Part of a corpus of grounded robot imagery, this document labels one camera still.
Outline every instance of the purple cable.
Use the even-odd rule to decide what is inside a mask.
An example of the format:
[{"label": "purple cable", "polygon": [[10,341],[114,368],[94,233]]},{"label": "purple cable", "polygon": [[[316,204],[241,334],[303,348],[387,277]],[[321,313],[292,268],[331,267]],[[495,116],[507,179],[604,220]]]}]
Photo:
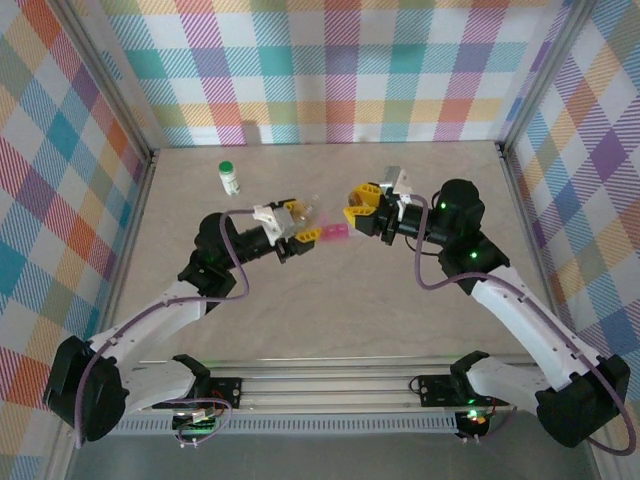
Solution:
[{"label": "purple cable", "polygon": [[580,349],[576,346],[576,344],[573,343],[573,341],[555,324],[555,322],[551,318],[549,318],[549,316],[544,312],[544,310],[542,310],[529,297],[526,297],[525,294],[520,289],[511,285],[509,282],[501,278],[498,278],[494,275],[490,275],[487,273],[482,273],[482,272],[461,273],[460,275],[454,275],[453,277],[447,278],[446,280],[442,280],[441,282],[438,282],[433,285],[427,285],[426,283],[424,283],[424,281],[422,280],[422,274],[420,270],[420,261],[422,260],[422,255],[420,255],[420,252],[422,252],[422,241],[424,240],[424,235],[427,230],[427,215],[429,214],[429,204],[427,203],[427,200],[421,195],[413,194],[411,195],[411,198],[413,200],[417,200],[422,204],[422,216],[420,217],[420,227],[418,229],[418,238],[416,239],[416,253],[415,253],[415,262],[414,262],[414,272],[415,272],[415,277],[416,277],[416,281],[418,282],[418,285],[420,285],[420,287],[423,288],[424,290],[433,291],[433,290],[437,290],[439,288],[445,287],[447,285],[450,285],[452,283],[459,282],[460,280],[465,280],[468,278],[477,278],[480,280],[492,281],[498,284],[499,286],[505,288],[516,297],[523,299],[523,303],[527,305],[531,310],[533,310],[533,312],[544,321],[544,323],[553,331],[553,333],[555,333],[560,338],[560,340],[562,340],[567,345],[567,347],[569,347],[569,349],[573,352],[573,354],[576,357],[580,358],[582,363],[591,371],[591,373],[595,375],[595,377],[600,381],[600,383],[602,383],[602,386],[605,388],[607,393],[611,396],[611,398],[613,399],[613,402],[616,404],[616,407],[618,408],[618,410],[620,411],[620,414],[622,415],[624,423],[627,427],[627,431],[629,433],[629,445],[627,446],[627,448],[623,450],[617,450],[617,449],[608,447],[606,445],[603,445],[600,442],[593,440],[592,438],[588,439],[589,443],[591,443],[591,445],[593,445],[594,447],[599,448],[600,450],[603,450],[604,452],[610,453],[611,455],[621,456],[621,457],[631,455],[633,452],[635,452],[636,444],[637,444],[636,431],[633,427],[633,421],[631,420],[631,416],[629,415],[629,412],[624,406],[624,402],[622,401],[618,393],[609,384],[607,379],[604,378],[604,375],[600,373],[600,370],[598,370],[595,367],[595,365],[593,365],[593,363],[591,363],[591,361],[584,356],[584,354],[580,351]]},{"label": "purple cable", "polygon": [[227,298],[216,298],[216,297],[179,297],[179,298],[171,298],[164,302],[158,302],[150,307],[146,308],[142,312],[138,313],[135,317],[125,323],[122,328],[120,328],[113,336],[107,340],[104,345],[102,345],[98,351],[95,353],[93,357],[89,360],[89,363],[85,367],[82,372],[82,376],[80,377],[80,382],[78,383],[78,391],[76,393],[75,404],[74,404],[74,412],[73,412],[73,424],[76,431],[76,448],[82,447],[82,400],[84,398],[84,390],[87,386],[87,380],[89,379],[89,374],[91,370],[95,366],[96,362],[102,357],[104,352],[106,352],[109,347],[115,345],[117,343],[117,339],[121,338],[127,330],[136,325],[140,320],[146,318],[151,313],[159,310],[160,308],[166,308],[176,303],[184,303],[184,302],[232,302],[236,300],[242,300],[249,295],[249,279],[247,278],[247,274],[242,268],[242,264],[240,263],[240,259],[238,255],[233,249],[233,245],[231,244],[231,240],[229,239],[229,234],[227,233],[227,228],[225,222],[230,215],[248,215],[253,213],[253,210],[245,209],[245,210],[229,210],[228,212],[223,213],[220,216],[220,233],[222,236],[222,241],[224,242],[224,246],[227,248],[229,252],[229,256],[233,261],[233,265],[240,272],[240,278],[242,280],[242,284],[244,285],[244,292],[242,294],[237,295],[235,297],[227,297]]},{"label": "purple cable", "polygon": [[[191,442],[190,444],[193,445],[194,447],[197,447],[198,445],[200,445],[201,443],[206,442],[207,440],[209,440],[212,437],[215,437],[218,432],[220,432],[220,430],[222,430],[224,427],[227,426],[227,424],[231,421],[231,417],[233,415],[233,407],[231,406],[231,404],[229,402],[227,402],[226,400],[224,400],[223,398],[179,398],[179,399],[175,399],[175,400],[167,400],[169,403],[201,403],[201,402],[211,402],[213,404],[219,404],[219,405],[224,405],[228,410],[229,410],[229,415],[227,415],[227,418],[225,419],[224,422],[222,422],[222,424],[220,424],[220,426],[218,428],[216,428],[213,432],[207,434],[206,436],[202,437],[200,440],[195,440],[193,442]],[[182,445],[188,445],[187,442],[184,441],[184,438],[182,438],[182,430],[186,427],[186,425],[181,425],[180,427],[178,427],[178,440],[180,440],[180,443]]]}]

